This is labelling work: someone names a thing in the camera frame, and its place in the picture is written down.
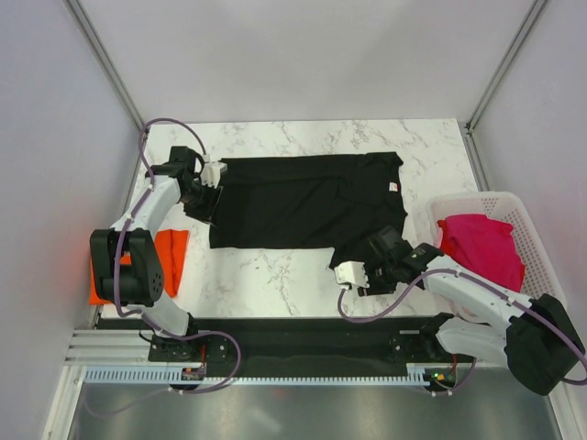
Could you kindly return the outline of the black t shirt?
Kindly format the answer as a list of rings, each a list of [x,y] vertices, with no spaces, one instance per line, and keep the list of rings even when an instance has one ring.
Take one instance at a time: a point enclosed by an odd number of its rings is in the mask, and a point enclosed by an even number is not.
[[[404,229],[404,163],[393,151],[225,163],[211,248],[331,248],[335,268],[367,259],[368,237],[386,226]]]

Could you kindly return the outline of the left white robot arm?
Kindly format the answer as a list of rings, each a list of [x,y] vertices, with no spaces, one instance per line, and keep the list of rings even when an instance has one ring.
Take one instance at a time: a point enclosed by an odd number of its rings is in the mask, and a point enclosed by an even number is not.
[[[226,171],[226,163],[211,162],[191,148],[171,148],[166,162],[146,166],[140,193],[123,215],[89,240],[96,296],[112,303],[119,317],[139,317],[157,335],[170,338],[170,351],[181,360],[197,357],[202,340],[194,318],[164,287],[155,236],[177,204],[210,224]]]

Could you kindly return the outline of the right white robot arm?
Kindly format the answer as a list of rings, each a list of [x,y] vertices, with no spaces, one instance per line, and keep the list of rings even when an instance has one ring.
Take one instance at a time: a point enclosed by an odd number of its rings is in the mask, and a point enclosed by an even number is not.
[[[336,269],[338,283],[362,294],[390,292],[403,283],[435,293],[470,313],[451,315],[420,337],[434,361],[460,354],[507,368],[530,391],[547,395],[585,365],[586,348],[565,307],[544,294],[532,298],[465,269],[439,248],[412,247],[387,226],[359,246],[359,258]]]

